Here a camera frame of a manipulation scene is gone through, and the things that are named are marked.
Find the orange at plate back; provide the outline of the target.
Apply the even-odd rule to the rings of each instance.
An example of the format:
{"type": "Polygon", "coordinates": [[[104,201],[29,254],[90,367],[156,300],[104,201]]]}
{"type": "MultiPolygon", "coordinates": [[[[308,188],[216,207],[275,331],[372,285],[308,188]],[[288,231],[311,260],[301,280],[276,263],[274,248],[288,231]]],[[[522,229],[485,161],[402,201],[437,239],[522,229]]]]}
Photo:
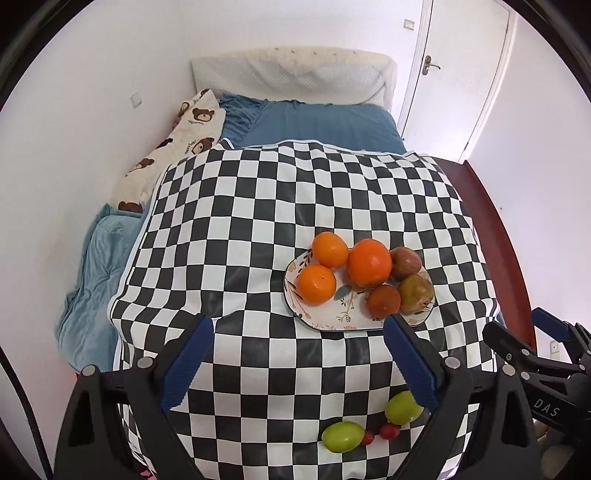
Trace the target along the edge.
{"type": "Polygon", "coordinates": [[[349,259],[349,247],[337,234],[322,232],[315,236],[311,252],[318,264],[329,269],[345,266],[349,259]]]}

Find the black white checkered cloth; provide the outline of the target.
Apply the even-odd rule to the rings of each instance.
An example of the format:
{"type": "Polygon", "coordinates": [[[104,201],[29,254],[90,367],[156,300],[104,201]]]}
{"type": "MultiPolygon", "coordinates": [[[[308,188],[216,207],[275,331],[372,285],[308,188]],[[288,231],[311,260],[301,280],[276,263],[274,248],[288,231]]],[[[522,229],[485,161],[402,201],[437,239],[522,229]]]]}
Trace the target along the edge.
{"type": "Polygon", "coordinates": [[[405,381],[367,311],[406,247],[434,297],[417,333],[442,356],[491,370],[497,311],[472,220],[446,174],[414,153],[317,141],[240,148],[222,140],[166,167],[149,196],[108,316],[116,369],[158,355],[197,315],[214,338],[169,421],[207,479],[384,479],[424,420],[344,454],[335,422],[376,432],[405,381]]]}

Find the floral white oval plate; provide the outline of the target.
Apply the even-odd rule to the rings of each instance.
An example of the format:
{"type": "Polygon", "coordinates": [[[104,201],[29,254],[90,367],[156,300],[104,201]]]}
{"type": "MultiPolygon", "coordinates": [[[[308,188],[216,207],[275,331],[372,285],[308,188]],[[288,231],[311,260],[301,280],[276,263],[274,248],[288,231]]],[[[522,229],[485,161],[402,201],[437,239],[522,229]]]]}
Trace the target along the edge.
{"type": "MultiPolygon", "coordinates": [[[[331,300],[321,305],[305,303],[301,296],[297,294],[297,276],[304,267],[312,264],[318,264],[318,262],[312,255],[311,249],[308,249],[291,261],[284,273],[283,294],[288,309],[295,317],[303,320],[311,328],[327,332],[378,330],[383,326],[386,319],[372,319],[366,306],[367,296],[370,291],[380,285],[365,288],[356,286],[349,279],[346,265],[339,269],[331,269],[335,274],[335,280],[337,280],[337,289],[331,300]]],[[[433,285],[431,277],[424,267],[422,267],[418,275],[427,279],[433,285]]],[[[392,285],[398,289],[401,282],[394,280],[390,274],[388,280],[383,284],[392,285]]],[[[410,326],[415,327],[427,320],[434,306],[435,297],[420,313],[405,315],[399,310],[397,314],[404,318],[410,326]]]]}

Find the light blue blanket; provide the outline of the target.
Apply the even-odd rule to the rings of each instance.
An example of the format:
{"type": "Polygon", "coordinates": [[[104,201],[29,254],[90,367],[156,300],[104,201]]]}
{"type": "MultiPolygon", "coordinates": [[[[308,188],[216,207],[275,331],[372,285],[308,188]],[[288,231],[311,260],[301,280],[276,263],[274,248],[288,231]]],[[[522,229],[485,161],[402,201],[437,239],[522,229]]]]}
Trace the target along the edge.
{"type": "Polygon", "coordinates": [[[55,326],[58,350],[77,372],[93,364],[113,367],[118,333],[107,307],[118,288],[144,217],[106,204],[85,235],[76,283],[55,326]]]}

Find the small green apple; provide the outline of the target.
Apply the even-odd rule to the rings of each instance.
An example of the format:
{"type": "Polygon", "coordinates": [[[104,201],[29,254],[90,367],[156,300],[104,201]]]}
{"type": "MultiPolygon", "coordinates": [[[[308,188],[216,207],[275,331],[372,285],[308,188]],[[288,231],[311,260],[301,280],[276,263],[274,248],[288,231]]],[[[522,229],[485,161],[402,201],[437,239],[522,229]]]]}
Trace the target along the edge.
{"type": "Polygon", "coordinates": [[[395,425],[410,424],[417,420],[424,411],[410,390],[402,391],[388,402],[385,408],[386,418],[395,425]]]}

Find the red cherry tomato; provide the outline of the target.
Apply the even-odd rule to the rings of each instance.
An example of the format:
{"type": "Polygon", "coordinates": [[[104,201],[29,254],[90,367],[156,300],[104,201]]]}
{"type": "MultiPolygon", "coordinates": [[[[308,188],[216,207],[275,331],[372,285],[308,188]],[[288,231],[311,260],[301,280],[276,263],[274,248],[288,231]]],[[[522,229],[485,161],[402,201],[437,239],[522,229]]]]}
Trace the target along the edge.
{"type": "Polygon", "coordinates": [[[365,435],[363,435],[363,439],[362,439],[361,444],[363,446],[368,446],[368,445],[372,444],[374,442],[374,440],[375,440],[374,433],[370,432],[370,431],[366,431],[365,435]]]}
{"type": "Polygon", "coordinates": [[[386,423],[380,429],[380,436],[385,440],[392,440],[399,435],[400,427],[392,423],[386,423]]]}

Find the blue bed sheet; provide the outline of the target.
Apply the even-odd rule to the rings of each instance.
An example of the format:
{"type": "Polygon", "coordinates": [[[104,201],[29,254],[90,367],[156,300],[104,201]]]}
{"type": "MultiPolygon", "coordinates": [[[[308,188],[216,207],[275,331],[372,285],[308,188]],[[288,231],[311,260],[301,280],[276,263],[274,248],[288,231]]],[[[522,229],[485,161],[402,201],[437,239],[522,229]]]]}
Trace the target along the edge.
{"type": "Polygon", "coordinates": [[[223,138],[235,147],[318,140],[353,151],[404,154],[393,116],[377,105],[307,104],[224,94],[223,138]]]}

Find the teddy bear print pillow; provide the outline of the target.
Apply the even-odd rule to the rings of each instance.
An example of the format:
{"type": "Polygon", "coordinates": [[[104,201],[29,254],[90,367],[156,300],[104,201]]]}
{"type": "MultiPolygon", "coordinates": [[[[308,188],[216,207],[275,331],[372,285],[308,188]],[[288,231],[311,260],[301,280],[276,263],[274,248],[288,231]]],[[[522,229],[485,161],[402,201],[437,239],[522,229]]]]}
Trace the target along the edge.
{"type": "Polygon", "coordinates": [[[172,131],[117,183],[110,205],[142,213],[160,174],[171,164],[211,149],[221,138],[224,120],[225,110],[211,89],[183,101],[172,131]]]}

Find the large orange on plate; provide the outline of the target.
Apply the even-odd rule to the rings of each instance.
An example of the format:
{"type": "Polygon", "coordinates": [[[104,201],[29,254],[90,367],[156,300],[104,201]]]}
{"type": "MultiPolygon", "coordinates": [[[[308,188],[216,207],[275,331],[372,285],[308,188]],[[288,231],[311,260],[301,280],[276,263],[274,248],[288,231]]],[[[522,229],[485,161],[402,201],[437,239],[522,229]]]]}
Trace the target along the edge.
{"type": "Polygon", "coordinates": [[[392,271],[390,251],[378,240],[366,238],[349,251],[346,272],[359,287],[376,287],[388,280],[392,271]]]}

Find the red apple on plate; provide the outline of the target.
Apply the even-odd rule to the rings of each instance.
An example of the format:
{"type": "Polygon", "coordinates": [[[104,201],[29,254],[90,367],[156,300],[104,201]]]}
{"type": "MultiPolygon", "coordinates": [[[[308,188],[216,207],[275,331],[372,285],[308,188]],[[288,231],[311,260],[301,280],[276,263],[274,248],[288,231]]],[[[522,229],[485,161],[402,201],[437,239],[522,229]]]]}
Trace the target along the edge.
{"type": "Polygon", "coordinates": [[[392,259],[391,276],[400,282],[410,275],[418,274],[423,263],[421,257],[412,249],[399,246],[390,251],[392,259]]]}

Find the large green apple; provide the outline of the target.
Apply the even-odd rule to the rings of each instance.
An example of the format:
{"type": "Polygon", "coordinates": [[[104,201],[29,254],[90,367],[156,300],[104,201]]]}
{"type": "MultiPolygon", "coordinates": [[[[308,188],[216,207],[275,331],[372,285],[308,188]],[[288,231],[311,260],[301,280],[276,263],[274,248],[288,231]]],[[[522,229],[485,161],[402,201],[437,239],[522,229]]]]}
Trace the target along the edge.
{"type": "Polygon", "coordinates": [[[360,446],[365,435],[366,430],[361,425],[342,421],[322,432],[322,443],[332,453],[346,453],[360,446]]]}

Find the white door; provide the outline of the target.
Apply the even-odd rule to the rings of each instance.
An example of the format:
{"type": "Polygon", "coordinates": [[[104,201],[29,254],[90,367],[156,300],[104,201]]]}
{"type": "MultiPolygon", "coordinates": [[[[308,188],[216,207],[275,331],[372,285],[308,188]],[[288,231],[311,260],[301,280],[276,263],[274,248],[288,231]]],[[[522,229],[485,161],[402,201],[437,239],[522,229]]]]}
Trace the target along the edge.
{"type": "Polygon", "coordinates": [[[506,70],[515,15],[503,1],[425,1],[399,132],[420,154],[468,159],[506,70]],[[426,55],[441,70],[421,73],[426,55]]]}

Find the dark red orange tomato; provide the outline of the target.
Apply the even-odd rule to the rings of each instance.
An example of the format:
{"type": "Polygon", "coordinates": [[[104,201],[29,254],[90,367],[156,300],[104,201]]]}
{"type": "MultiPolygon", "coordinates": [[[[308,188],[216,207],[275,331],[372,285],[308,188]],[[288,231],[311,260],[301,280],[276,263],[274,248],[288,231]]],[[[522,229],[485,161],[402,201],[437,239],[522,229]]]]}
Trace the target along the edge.
{"type": "Polygon", "coordinates": [[[370,291],[366,306],[372,319],[384,320],[399,312],[401,302],[398,289],[392,285],[383,284],[370,291]]]}

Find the brownish green apple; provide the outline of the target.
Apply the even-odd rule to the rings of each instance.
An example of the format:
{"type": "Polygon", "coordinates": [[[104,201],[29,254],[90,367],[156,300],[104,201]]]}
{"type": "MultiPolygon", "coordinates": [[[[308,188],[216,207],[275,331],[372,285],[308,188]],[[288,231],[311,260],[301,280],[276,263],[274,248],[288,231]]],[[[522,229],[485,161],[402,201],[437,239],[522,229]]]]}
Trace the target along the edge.
{"type": "Polygon", "coordinates": [[[400,311],[405,315],[420,313],[435,297],[432,283],[418,274],[404,279],[398,291],[401,296],[400,311]]]}

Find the white wall switch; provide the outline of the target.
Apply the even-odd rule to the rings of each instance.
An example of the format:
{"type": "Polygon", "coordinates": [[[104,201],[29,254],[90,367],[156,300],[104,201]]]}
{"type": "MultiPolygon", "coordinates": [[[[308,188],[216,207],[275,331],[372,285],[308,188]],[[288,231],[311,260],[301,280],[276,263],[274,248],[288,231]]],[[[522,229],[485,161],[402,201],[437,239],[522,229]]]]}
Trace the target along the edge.
{"type": "Polygon", "coordinates": [[[142,98],[141,98],[140,94],[138,92],[135,92],[134,94],[132,94],[130,97],[130,102],[131,102],[131,105],[133,108],[139,107],[142,103],[142,98]]]}

